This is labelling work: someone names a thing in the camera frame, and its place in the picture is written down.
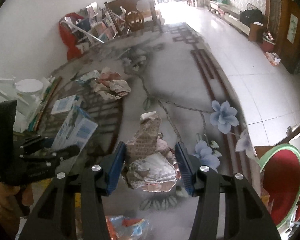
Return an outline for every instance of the crumpled paper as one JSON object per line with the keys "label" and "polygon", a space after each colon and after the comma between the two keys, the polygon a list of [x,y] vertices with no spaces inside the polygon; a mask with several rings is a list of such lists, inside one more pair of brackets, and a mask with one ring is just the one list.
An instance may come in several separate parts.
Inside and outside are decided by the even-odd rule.
{"label": "crumpled paper", "polygon": [[175,156],[168,144],[158,138],[161,118],[156,112],[142,114],[140,128],[126,143],[124,178],[129,187],[157,192],[170,191],[175,185]]}
{"label": "crumpled paper", "polygon": [[90,82],[92,90],[102,96],[103,99],[120,99],[131,92],[131,88],[120,74],[111,72],[105,67],[100,76]]}

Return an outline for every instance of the tile floor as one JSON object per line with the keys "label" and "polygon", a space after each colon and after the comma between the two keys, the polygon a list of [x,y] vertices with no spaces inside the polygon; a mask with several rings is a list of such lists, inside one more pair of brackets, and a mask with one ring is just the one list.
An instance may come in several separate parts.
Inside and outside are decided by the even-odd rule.
{"label": "tile floor", "polygon": [[[300,122],[300,75],[272,66],[258,44],[205,8],[156,6],[166,24],[186,22],[204,37],[239,97],[254,146],[274,145]],[[300,151],[300,137],[290,143]]]}

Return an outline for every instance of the red bag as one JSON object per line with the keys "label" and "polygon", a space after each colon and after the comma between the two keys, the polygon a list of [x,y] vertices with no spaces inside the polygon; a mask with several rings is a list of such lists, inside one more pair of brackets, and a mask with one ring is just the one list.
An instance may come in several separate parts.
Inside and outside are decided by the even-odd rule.
{"label": "red bag", "polygon": [[[84,17],[80,16],[77,13],[68,13],[64,17],[75,18],[76,20],[82,20]],[[68,61],[73,58],[78,58],[82,55],[81,51],[76,47],[78,39],[71,33],[71,30],[64,26],[61,21],[59,22],[59,34],[63,43],[68,47],[67,59]]]}

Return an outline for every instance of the blue and white box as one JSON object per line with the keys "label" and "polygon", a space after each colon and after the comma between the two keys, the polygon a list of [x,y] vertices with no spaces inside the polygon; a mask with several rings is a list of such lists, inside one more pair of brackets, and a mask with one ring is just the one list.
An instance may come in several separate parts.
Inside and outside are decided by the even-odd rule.
{"label": "blue and white box", "polygon": [[53,141],[52,150],[60,150],[76,144],[81,152],[98,127],[98,124],[90,119],[84,110],[73,106]]}

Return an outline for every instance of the green chair rim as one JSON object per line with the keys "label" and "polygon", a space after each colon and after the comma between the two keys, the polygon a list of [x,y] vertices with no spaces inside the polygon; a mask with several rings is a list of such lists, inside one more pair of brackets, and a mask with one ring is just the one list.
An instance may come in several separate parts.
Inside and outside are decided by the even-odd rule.
{"label": "green chair rim", "polygon": [[[268,161],[272,158],[272,156],[281,150],[290,150],[291,152],[293,152],[295,154],[295,156],[298,158],[299,164],[300,164],[300,152],[298,151],[298,149],[296,147],[294,147],[293,145],[285,143],[285,144],[281,144],[281,145],[271,148],[258,160],[258,164],[260,166],[260,173],[263,171],[263,169],[265,168]],[[292,214],[295,206],[297,205],[299,196],[300,196],[300,185],[299,185],[298,194],[296,196],[296,199],[295,199],[290,211],[288,212],[286,217],[279,223],[279,225],[277,225],[277,229],[280,229],[286,223],[288,217]]]}

